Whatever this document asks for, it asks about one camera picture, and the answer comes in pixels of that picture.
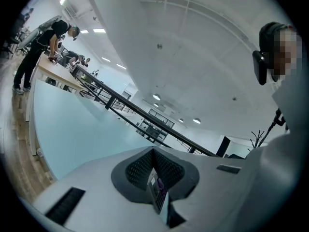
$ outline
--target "window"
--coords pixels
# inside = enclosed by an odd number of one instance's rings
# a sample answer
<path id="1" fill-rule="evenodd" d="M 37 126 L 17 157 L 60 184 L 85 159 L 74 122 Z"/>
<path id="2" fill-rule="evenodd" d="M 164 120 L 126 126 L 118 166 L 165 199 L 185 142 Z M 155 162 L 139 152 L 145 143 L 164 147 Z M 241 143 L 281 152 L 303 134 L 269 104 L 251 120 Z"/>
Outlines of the window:
<path id="1" fill-rule="evenodd" d="M 128 94 L 127 92 L 125 92 L 125 91 L 122 93 L 122 96 L 125 97 L 127 100 L 129 100 L 131 98 L 131 95 Z"/>
<path id="2" fill-rule="evenodd" d="M 174 123 L 170 120 L 168 120 L 167 118 L 165 118 L 164 116 L 160 115 L 159 113 L 157 113 L 154 109 L 150 109 L 150 111 L 148 112 L 149 114 L 155 116 L 157 119 L 159 119 L 160 121 L 162 121 L 164 124 L 166 124 L 168 127 L 173 127 Z"/>

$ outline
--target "wooden table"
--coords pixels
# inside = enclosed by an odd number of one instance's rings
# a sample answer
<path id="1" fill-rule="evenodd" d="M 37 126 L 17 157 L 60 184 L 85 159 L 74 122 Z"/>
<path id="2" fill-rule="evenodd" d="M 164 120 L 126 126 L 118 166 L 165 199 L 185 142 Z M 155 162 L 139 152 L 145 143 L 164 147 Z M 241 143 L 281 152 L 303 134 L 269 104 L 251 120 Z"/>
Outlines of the wooden table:
<path id="1" fill-rule="evenodd" d="M 83 87 L 79 82 L 70 74 L 70 72 L 60 64 L 55 64 L 48 59 L 48 56 L 44 53 L 41 54 L 40 59 L 37 63 L 37 66 L 34 69 L 34 72 L 31 76 L 31 90 L 29 93 L 29 98 L 27 102 L 26 109 L 26 121 L 29 121 L 32 103 L 33 103 L 33 93 L 36 79 L 41 79 L 45 75 L 56 80 L 59 83 L 62 83 L 70 88 L 75 90 L 75 94 L 79 94 Z"/>

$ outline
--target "person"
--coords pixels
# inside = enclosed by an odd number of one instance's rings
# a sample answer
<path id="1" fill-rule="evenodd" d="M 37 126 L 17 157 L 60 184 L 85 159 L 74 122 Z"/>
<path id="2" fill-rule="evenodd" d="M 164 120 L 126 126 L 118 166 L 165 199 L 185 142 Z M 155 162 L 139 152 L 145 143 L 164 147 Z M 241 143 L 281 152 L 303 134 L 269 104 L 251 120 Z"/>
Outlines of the person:
<path id="1" fill-rule="evenodd" d="M 58 40 L 60 36 L 66 32 L 68 33 L 68 36 L 74 37 L 74 39 L 76 39 L 80 33 L 80 29 L 78 27 L 71 26 L 63 20 L 59 20 L 53 23 L 50 29 L 42 33 L 36 40 L 31 43 L 30 50 L 19 65 L 14 78 L 14 85 L 12 89 L 17 94 L 23 94 L 24 91 L 30 91 L 31 74 L 42 52 L 44 52 L 49 46 L 49 59 L 53 59 L 55 56 L 55 51 L 58 50 Z M 24 87 L 22 90 L 20 88 L 20 83 L 23 75 L 25 75 L 25 78 Z"/>
<path id="2" fill-rule="evenodd" d="M 82 61 L 85 57 L 83 55 L 78 55 L 73 51 L 68 51 L 68 53 L 62 59 L 61 65 L 66 67 L 67 64 L 70 64 L 70 68 L 73 69 L 75 61 Z"/>
<path id="3" fill-rule="evenodd" d="M 278 80 L 296 68 L 297 42 L 295 28 L 278 22 L 265 24 L 259 32 L 259 45 L 273 79 Z"/>
<path id="4" fill-rule="evenodd" d="M 98 76 L 98 70 L 96 70 L 95 72 L 91 72 L 91 74 L 96 78 Z"/>
<path id="5" fill-rule="evenodd" d="M 58 49 L 60 49 L 60 47 L 62 46 L 62 42 L 64 41 L 65 38 L 66 38 L 66 36 L 64 34 L 61 35 L 61 37 L 58 41 Z"/>
<path id="6" fill-rule="evenodd" d="M 88 68 L 88 63 L 90 62 L 90 58 L 86 59 L 86 62 L 82 61 L 82 65 L 86 66 Z"/>
<path id="7" fill-rule="evenodd" d="M 25 15 L 24 15 L 24 22 L 25 23 L 29 20 L 29 18 L 30 18 L 30 16 L 31 16 L 33 11 L 34 11 L 34 8 L 30 8 L 29 12 L 25 13 Z"/>

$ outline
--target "black cap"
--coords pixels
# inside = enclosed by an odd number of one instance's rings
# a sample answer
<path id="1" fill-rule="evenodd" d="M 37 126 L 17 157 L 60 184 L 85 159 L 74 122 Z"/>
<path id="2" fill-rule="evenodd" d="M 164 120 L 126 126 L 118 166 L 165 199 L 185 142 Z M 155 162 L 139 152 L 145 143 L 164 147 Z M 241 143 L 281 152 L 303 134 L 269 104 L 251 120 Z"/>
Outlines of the black cap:
<path id="1" fill-rule="evenodd" d="M 81 32 L 81 30 L 79 29 L 79 27 L 75 27 L 75 37 L 77 37 L 79 35 L 79 33 Z"/>
<path id="2" fill-rule="evenodd" d="M 259 32 L 259 44 L 261 52 L 273 53 L 275 47 L 275 35 L 282 29 L 287 29 L 285 24 L 269 22 Z"/>

